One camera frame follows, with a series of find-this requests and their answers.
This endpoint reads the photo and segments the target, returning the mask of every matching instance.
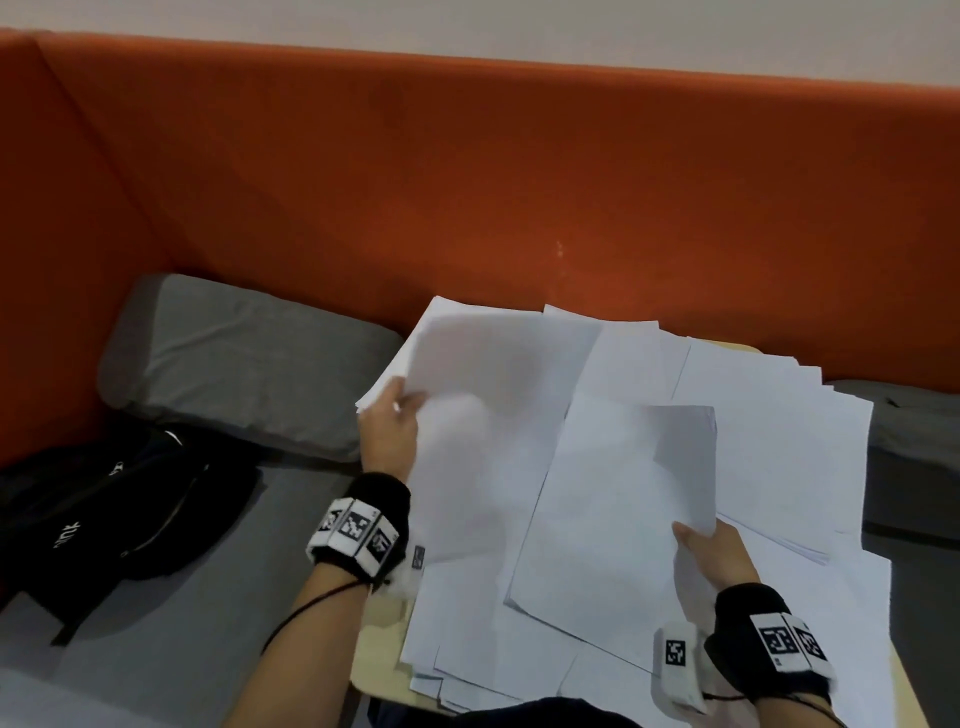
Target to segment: zipper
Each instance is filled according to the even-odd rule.
[[[183,507],[183,504],[186,502],[186,497],[190,495],[190,491],[193,489],[194,483],[196,483],[197,480],[200,479],[200,476],[201,476],[201,475],[203,475],[204,473],[206,473],[206,469],[209,468],[209,467],[210,467],[209,464],[204,465],[204,469],[201,470],[200,473],[198,473],[197,475],[194,476],[193,480],[190,481],[190,485],[188,485],[188,486],[186,487],[186,491],[184,491],[183,495],[180,497],[180,500],[177,501],[177,505],[174,506],[174,509],[170,512],[170,515],[167,516],[167,520],[164,521],[164,522],[160,525],[160,528],[158,528],[158,529],[154,532],[154,535],[151,536],[151,537],[150,537],[149,539],[147,539],[146,541],[144,541],[142,544],[140,544],[140,546],[136,546],[136,547],[134,547],[134,548],[129,548],[129,549],[127,549],[126,551],[124,551],[123,553],[121,553],[121,554],[120,554],[120,558],[121,558],[121,559],[129,556],[129,555],[132,554],[132,553],[136,553],[136,552],[139,551],[141,548],[146,548],[147,546],[149,546],[150,544],[152,544],[154,541],[156,541],[156,539],[159,538],[159,536],[160,536],[161,533],[163,533],[165,530],[167,530],[167,526],[170,525],[170,523],[171,523],[171,522],[173,521],[173,519],[176,517],[177,513],[180,512],[180,509]]]

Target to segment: orange wall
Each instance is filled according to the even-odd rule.
[[[132,280],[170,267],[34,41],[0,34],[0,465],[84,436]]]
[[[960,390],[960,91],[49,35],[179,265],[544,302]]]

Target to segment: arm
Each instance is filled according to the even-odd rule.
[[[682,523],[674,523],[673,531],[677,540],[693,553],[700,572],[718,592],[739,584],[761,583],[739,531],[728,523],[718,520],[710,538]],[[811,694],[798,697],[832,714],[823,698]],[[780,698],[760,698],[756,701],[756,714],[761,728],[837,728],[834,720],[816,710]]]
[[[360,457],[366,473],[406,483],[417,454],[417,411],[424,395],[403,397],[394,377],[379,399],[360,413]],[[319,564],[293,604],[356,581],[336,566]],[[335,726],[353,664],[353,650],[370,590],[346,589],[306,609],[280,630],[260,658],[227,728]]]

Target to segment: hand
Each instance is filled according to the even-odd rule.
[[[357,416],[364,473],[386,473],[404,484],[417,459],[417,412],[426,402],[423,392],[404,396],[405,381],[393,377]]]
[[[717,590],[722,592],[737,584],[760,583],[760,575],[740,539],[740,532],[729,523],[717,519],[716,530],[708,538],[688,525],[674,522],[673,535],[690,549],[700,573]]]

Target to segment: black backpack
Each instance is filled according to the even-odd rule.
[[[240,516],[259,448],[124,418],[107,439],[0,473],[0,574],[63,622],[67,644],[121,579],[182,569]]]

